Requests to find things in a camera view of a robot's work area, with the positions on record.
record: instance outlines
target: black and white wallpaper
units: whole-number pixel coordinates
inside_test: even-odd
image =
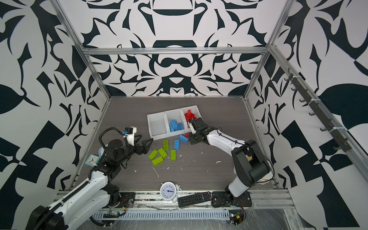
[[[60,2],[85,47],[244,47],[266,45],[286,0]]]
[[[65,189],[106,98],[47,0],[0,0],[0,229]]]
[[[367,148],[368,2],[297,0],[276,45],[357,142]],[[250,95],[280,186],[305,227],[366,229],[368,184],[271,56]]]
[[[93,55],[117,96],[243,95],[261,54]]]

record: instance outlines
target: wood grain surface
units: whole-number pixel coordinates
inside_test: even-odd
[[[106,115],[99,127],[89,154],[98,155],[101,145],[98,142],[100,133],[116,127],[137,127],[141,140],[149,139],[147,114],[165,110],[197,105],[203,121],[210,126],[221,127],[222,131],[241,140],[255,139],[249,116],[241,98],[126,98],[113,97]],[[115,131],[107,132],[103,141],[107,144],[113,139],[121,139]],[[170,150],[174,149],[174,139],[167,138]],[[153,149],[162,147],[162,141],[152,143]],[[171,181],[183,190],[214,190],[224,189],[236,177],[233,173],[233,160],[230,155],[219,148],[198,143],[186,144],[180,141],[180,149],[176,151],[176,161],[165,159],[157,166],[152,165],[148,155],[134,155],[128,162],[127,169],[112,181],[121,190],[159,190],[161,183]],[[90,166],[84,165],[80,172],[77,185],[87,178]],[[272,188],[271,183],[255,185],[253,188]]]

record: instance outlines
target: white container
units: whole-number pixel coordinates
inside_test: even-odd
[[[169,124],[165,112],[148,114],[147,120],[149,136],[151,138],[158,140],[169,137],[168,132],[170,131],[167,130]]]
[[[185,119],[185,113],[188,109],[194,113],[196,118],[201,117],[198,107],[196,105],[188,106],[180,109],[168,110],[160,113],[153,113],[147,115],[149,136],[154,140],[164,139],[167,137],[179,136],[189,132],[188,123]],[[176,120],[176,123],[181,122],[183,129],[170,132],[169,124],[171,120]]]

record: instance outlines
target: blue connector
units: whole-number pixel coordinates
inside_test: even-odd
[[[183,130],[183,123],[181,122],[178,123],[178,130]]]
[[[183,136],[183,135],[180,135],[179,136],[179,140],[182,140],[182,141],[184,141],[185,143],[188,143],[188,138],[186,137],[186,136]]]
[[[176,139],[174,141],[174,149],[179,149],[179,140],[178,139]]]
[[[178,131],[178,124],[176,120],[171,120],[171,125],[173,126],[174,131]]]

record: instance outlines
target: blue lego brick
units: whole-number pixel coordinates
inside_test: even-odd
[[[188,143],[188,138],[186,137],[186,136],[183,136],[183,135],[180,135],[179,136],[179,140],[182,140],[182,141],[184,141],[185,143]]]
[[[176,139],[174,141],[174,149],[179,149],[179,140],[178,139]]]
[[[178,131],[178,124],[176,120],[171,120],[171,125],[173,126],[174,131]]]

